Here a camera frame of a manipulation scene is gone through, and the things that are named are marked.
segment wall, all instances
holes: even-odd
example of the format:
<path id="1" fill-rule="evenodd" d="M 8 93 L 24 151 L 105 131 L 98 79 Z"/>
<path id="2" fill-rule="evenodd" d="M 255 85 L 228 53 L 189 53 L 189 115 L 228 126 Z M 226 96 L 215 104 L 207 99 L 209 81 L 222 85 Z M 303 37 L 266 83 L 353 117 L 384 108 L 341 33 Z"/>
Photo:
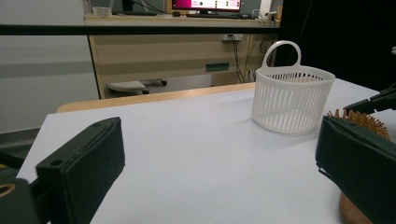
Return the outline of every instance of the wall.
<path id="1" fill-rule="evenodd" d="M 0 5 L 1 24 L 83 24 L 81 0 Z M 0 133 L 38 128 L 58 106 L 95 99 L 86 36 L 0 36 Z"/>

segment basket handle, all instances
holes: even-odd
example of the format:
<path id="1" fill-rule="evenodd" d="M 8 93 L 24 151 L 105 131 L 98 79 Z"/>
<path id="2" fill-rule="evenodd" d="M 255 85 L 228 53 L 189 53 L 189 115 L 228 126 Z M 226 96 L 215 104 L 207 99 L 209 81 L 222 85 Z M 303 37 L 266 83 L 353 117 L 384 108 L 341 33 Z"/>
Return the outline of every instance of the basket handle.
<path id="1" fill-rule="evenodd" d="M 267 52 L 265 53 L 265 56 L 264 56 L 264 60 L 262 61 L 262 67 L 268 68 L 268 65 L 267 65 L 268 56 L 271 54 L 271 52 L 274 49 L 276 49 L 277 47 L 279 47 L 281 45 L 286 45 L 286 44 L 294 46 L 295 50 L 297 51 L 297 62 L 293 66 L 295 66 L 296 64 L 300 65 L 301 64 L 301 51 L 300 51 L 300 48 L 298 47 L 298 45 L 294 42 L 289 41 L 289 40 L 280 40 L 280 41 L 276 41 L 275 44 L 271 45 L 271 47 L 267 50 Z"/>

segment table surface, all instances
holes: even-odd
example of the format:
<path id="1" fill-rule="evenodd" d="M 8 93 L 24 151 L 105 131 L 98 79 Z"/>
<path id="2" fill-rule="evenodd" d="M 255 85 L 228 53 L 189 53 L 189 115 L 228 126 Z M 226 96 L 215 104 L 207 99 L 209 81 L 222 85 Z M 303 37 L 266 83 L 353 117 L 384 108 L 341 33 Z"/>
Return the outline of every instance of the table surface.
<path id="1" fill-rule="evenodd" d="M 120 117 L 126 166 L 92 223 L 340 223 L 340 190 L 316 166 L 319 125 L 304 135 L 264 129 L 251 118 L 249 85 L 48 115 L 18 177 L 33 181 L 51 152 L 90 124 Z M 336 79 L 323 114 L 374 94 Z M 375 117 L 394 139 L 391 112 Z"/>

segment white basket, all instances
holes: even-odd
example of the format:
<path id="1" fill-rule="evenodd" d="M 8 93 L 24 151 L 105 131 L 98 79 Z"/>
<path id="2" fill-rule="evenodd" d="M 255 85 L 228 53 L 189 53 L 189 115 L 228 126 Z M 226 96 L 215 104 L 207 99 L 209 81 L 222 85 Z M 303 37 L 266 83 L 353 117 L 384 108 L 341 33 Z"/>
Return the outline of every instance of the white basket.
<path id="1" fill-rule="evenodd" d="M 297 51 L 293 66 L 268 67 L 275 48 L 290 44 Z M 309 133 L 323 113 L 335 76 L 302 66 L 300 48 L 290 41 L 278 41 L 268 49 L 257 71 L 252 117 L 262 127 L 278 133 Z"/>

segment monitor screen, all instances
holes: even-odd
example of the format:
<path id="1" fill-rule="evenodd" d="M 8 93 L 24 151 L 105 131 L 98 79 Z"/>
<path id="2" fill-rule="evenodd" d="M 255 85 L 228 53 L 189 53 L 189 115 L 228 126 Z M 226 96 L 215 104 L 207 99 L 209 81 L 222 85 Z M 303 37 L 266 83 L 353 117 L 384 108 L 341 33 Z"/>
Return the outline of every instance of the monitor screen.
<path id="1" fill-rule="evenodd" d="M 239 12 L 241 0 L 172 0 L 173 10 Z"/>

